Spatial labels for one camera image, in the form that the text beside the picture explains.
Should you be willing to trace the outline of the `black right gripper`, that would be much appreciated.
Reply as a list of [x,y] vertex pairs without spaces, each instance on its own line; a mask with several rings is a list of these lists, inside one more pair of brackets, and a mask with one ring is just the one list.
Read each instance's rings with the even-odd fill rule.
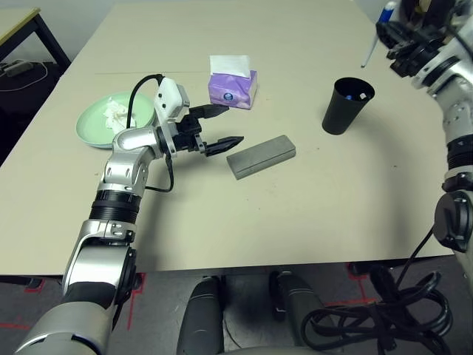
[[379,41],[389,45],[390,68],[401,78],[414,77],[439,53],[445,39],[438,31],[414,32],[399,21],[378,22],[375,28]]

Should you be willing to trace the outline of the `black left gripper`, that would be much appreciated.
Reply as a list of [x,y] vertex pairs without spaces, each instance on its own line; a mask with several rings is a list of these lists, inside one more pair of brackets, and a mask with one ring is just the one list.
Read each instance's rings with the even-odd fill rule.
[[199,119],[213,118],[229,110],[229,106],[221,104],[205,104],[190,108],[190,114],[184,115],[180,122],[176,123],[177,134],[173,136],[175,149],[188,152],[200,152],[206,157],[227,152],[240,144],[243,136],[231,136],[220,138],[216,143],[206,144],[204,150],[204,143],[200,137],[202,127]]

